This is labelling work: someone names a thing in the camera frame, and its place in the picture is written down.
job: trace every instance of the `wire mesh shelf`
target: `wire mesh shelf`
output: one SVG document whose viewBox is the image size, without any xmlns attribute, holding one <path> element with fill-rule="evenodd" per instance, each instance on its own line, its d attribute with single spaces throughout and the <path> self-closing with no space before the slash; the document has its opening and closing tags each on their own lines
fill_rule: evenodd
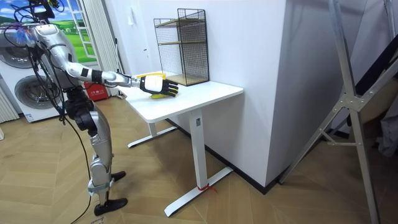
<svg viewBox="0 0 398 224">
<path fill-rule="evenodd" d="M 190 86 L 209 81 L 206 16 L 202 9 L 177 9 L 178 19 L 154 19 L 162 71 Z"/>
</svg>

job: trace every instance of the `white washing machine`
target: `white washing machine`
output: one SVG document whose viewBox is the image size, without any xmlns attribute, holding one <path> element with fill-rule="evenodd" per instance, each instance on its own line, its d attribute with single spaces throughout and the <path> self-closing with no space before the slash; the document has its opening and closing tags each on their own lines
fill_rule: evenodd
<svg viewBox="0 0 398 224">
<path fill-rule="evenodd" d="M 34 122 L 57 116 L 58 112 L 40 86 L 27 54 L 26 49 L 13 46 L 0 32 L 0 73 L 26 119 Z M 49 83 L 42 70 L 39 71 L 39 75 L 44 82 Z M 52 94 L 57 103 L 60 103 L 62 93 Z"/>
</svg>

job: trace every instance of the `white wall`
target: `white wall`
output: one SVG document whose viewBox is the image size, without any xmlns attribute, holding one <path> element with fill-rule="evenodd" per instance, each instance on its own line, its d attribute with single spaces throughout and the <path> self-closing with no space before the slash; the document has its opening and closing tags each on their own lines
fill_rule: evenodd
<svg viewBox="0 0 398 224">
<path fill-rule="evenodd" d="M 105 0 L 105 4 L 114 35 L 118 39 L 125 72 L 131 75 L 151 72 L 140 1 Z"/>
<path fill-rule="evenodd" d="M 352 52 L 366 0 L 340 2 Z M 287 0 L 266 184 L 303 149 L 341 87 L 328 0 Z"/>
<path fill-rule="evenodd" d="M 398 4 L 393 1 L 394 17 L 398 24 Z M 390 42 L 388 17 L 383 0 L 368 0 L 358 37 L 351 55 L 355 83 L 359 82 L 370 66 Z M 335 118 L 332 128 L 347 118 L 348 110 L 344 110 Z M 349 127 L 344 125 L 340 131 L 349 133 Z"/>
<path fill-rule="evenodd" d="M 138 66 L 125 11 L 136 1 L 106 1 L 123 37 L 124 64 Z M 160 70 L 154 18 L 177 18 L 177 8 L 206 11 L 210 79 L 244 94 L 203 110 L 205 143 L 262 185 L 271 140 L 285 1 L 139 1 L 151 70 Z M 172 119 L 189 131 L 187 115 Z"/>
</svg>

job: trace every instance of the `window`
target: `window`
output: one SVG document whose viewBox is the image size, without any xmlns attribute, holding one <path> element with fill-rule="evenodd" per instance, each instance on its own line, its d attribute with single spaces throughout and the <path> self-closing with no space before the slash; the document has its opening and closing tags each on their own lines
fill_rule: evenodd
<svg viewBox="0 0 398 224">
<path fill-rule="evenodd" d="M 96 64 L 95 51 L 91 42 L 90 34 L 85 26 L 83 11 L 81 11 L 78 0 L 61 0 L 59 11 L 53 9 L 54 19 L 49 19 L 50 23 L 55 24 L 68 37 L 75 48 L 78 62 L 88 65 Z M 10 6 L 14 4 L 22 7 L 29 5 L 26 0 L 0 0 L 0 24 L 4 22 L 15 22 L 14 9 Z"/>
</svg>

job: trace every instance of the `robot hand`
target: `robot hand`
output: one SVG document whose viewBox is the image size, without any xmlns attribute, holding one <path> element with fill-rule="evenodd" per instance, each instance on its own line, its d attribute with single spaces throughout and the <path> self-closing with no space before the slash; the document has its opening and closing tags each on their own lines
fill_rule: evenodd
<svg viewBox="0 0 398 224">
<path fill-rule="evenodd" d="M 178 83 L 164 80 L 160 76 L 149 75 L 142 77 L 139 82 L 139 88 L 151 94 L 163 94 L 175 97 L 178 93 Z"/>
</svg>

